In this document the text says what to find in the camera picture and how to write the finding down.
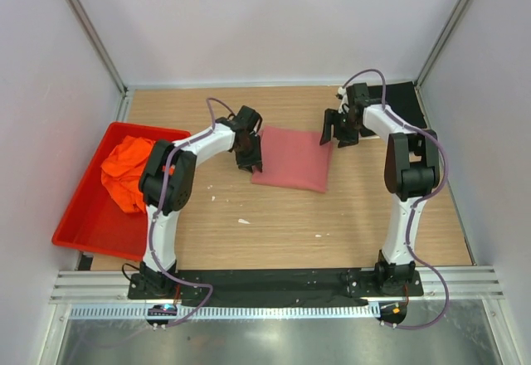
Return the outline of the pink polo t shirt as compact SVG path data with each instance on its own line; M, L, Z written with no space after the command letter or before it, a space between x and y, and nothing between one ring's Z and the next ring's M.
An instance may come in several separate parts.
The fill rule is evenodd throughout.
M252 174L257 185L325 193L333 148L321 135L266 126L261 131L262 170Z

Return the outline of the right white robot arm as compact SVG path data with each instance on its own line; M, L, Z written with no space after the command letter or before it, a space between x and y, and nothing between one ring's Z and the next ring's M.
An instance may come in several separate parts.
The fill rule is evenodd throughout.
M322 145L358 143L371 131L387 144L384 184L392 196L387 238L368 274L380 294L399 295L414 282L414 248L425 199L439 186L441 172L436 134L406 122L382 100L369 96L364 83L338 88L340 106L324 112Z

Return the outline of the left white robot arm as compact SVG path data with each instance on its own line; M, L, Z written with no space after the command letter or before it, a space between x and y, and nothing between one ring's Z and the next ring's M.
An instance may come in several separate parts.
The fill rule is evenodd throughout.
M262 116L248 106L226 117L212 118L198 134L155 143L139 179L146 206L146 250L129 278L130 299L167 299L179 283L175 241L178 219L192 195L197 167L219 153L234 153L236 165L248 172L262 170Z

